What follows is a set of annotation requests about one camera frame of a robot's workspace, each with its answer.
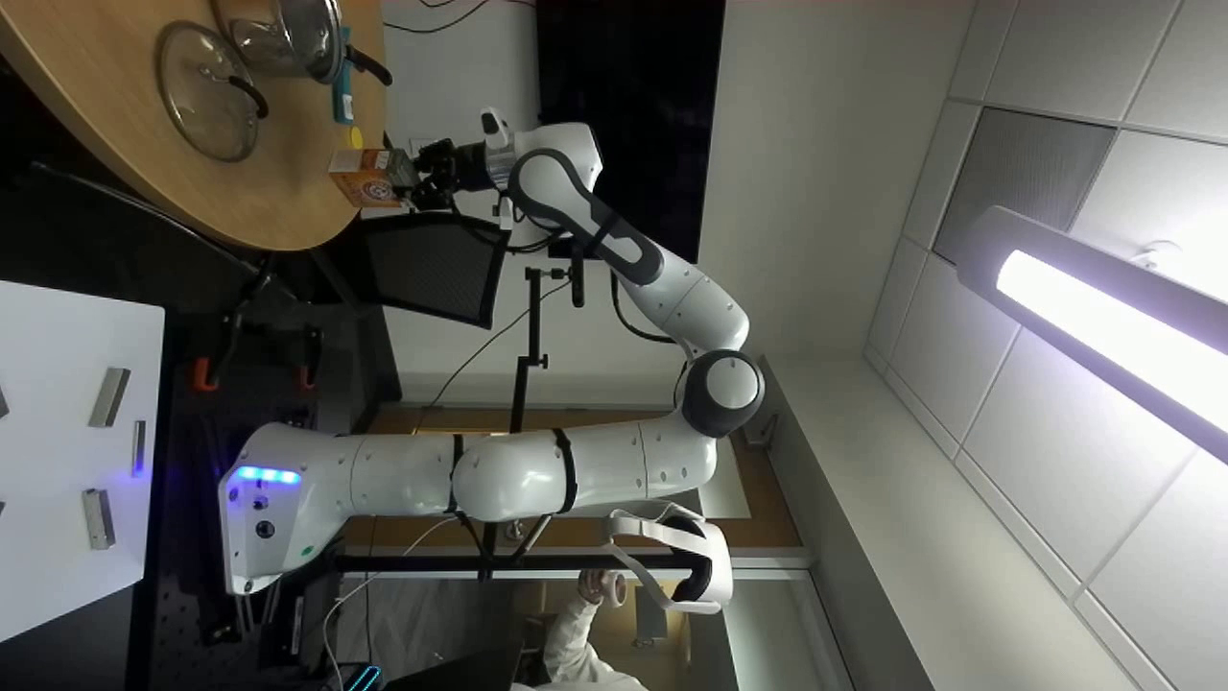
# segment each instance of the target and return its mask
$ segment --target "fluorescent light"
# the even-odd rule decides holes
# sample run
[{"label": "fluorescent light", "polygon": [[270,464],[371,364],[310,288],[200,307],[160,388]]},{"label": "fluorescent light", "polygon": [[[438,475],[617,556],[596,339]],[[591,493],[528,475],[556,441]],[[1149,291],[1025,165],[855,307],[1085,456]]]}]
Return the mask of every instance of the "fluorescent light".
[{"label": "fluorescent light", "polygon": [[1000,260],[997,291],[1205,424],[1228,432],[1228,356],[1219,350],[1037,260],[1025,250],[1012,250]]}]

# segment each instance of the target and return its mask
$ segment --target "wooden floor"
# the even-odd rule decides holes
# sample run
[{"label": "wooden floor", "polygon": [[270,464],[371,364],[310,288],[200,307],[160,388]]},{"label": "wooden floor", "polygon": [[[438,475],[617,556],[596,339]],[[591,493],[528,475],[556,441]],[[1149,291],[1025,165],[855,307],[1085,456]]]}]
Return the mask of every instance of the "wooden floor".
[{"label": "wooden floor", "polygon": [[[643,418],[640,411],[528,411],[526,432],[548,432],[548,425],[596,425],[596,424],[622,424],[622,418]],[[371,424],[371,433],[409,433],[409,432],[503,432],[503,411],[438,411],[438,416],[414,416],[407,407],[384,407]],[[729,517],[718,521],[729,538],[733,556],[736,553],[794,553],[803,551],[798,528],[782,505],[782,493],[775,485],[775,474],[761,450],[748,450],[739,439],[733,439],[736,474],[745,485],[745,501],[753,517]],[[438,517],[352,517],[342,529],[342,553],[344,556],[397,556],[407,551],[422,529],[430,529]],[[541,535],[532,553],[596,553],[605,545],[605,521],[600,517],[556,517]],[[430,535],[420,551],[420,556],[455,556],[471,553],[471,538],[464,528],[443,528]]]}]

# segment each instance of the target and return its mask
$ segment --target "robotic arm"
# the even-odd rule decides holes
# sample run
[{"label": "robotic arm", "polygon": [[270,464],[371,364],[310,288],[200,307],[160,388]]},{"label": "robotic arm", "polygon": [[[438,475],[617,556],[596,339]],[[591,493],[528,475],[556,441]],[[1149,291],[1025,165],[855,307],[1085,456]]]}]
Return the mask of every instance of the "robotic arm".
[{"label": "robotic arm", "polygon": [[[331,439],[261,425],[220,482],[230,597],[257,597],[310,563],[352,516],[505,521],[693,493],[714,475],[718,439],[757,416],[765,377],[736,352],[748,339],[745,310],[723,283],[591,195],[600,155],[587,126],[541,126],[521,142],[500,142],[500,126],[486,122],[486,173],[521,210],[587,241],[643,318],[700,352],[684,373],[679,407],[643,424],[514,439]],[[629,517],[617,528],[693,556],[693,576],[677,599],[729,599],[725,538],[700,516],[679,510],[661,529],[635,529]]]}]

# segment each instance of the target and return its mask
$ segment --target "white robotic arm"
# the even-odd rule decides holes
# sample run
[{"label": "white robotic arm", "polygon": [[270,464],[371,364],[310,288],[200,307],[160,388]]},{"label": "white robotic arm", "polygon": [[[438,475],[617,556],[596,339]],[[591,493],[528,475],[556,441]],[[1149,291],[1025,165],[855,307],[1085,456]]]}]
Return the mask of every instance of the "white robotic arm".
[{"label": "white robotic arm", "polygon": [[[491,181],[537,219],[591,241],[635,304],[700,356],[684,373],[679,407],[615,425],[476,433],[357,433],[331,439],[261,425],[220,482],[223,563],[230,597],[253,597],[310,563],[352,516],[467,516],[476,521],[629,508],[704,488],[718,439],[739,432],[761,401],[761,370],[736,352],[748,318],[725,288],[679,260],[591,195],[600,155],[587,126],[553,126],[491,155]],[[706,528],[684,528],[684,553],[718,571],[718,588],[677,599],[729,599],[729,551]]]}]

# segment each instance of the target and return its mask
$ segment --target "wooden round table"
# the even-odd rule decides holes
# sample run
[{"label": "wooden round table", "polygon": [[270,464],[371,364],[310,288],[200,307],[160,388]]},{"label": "wooden round table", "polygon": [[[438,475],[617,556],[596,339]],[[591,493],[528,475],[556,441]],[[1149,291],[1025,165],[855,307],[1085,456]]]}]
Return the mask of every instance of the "wooden round table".
[{"label": "wooden round table", "polygon": [[[380,5],[342,0],[352,45],[384,54]],[[249,250],[310,250],[357,217],[331,181],[344,149],[331,89],[307,76],[257,76],[270,101],[247,163],[196,155],[159,96],[159,30],[215,27],[207,0],[0,0],[0,49],[38,101],[136,194],[160,210]],[[357,73],[366,142],[384,137],[384,84]]]}]

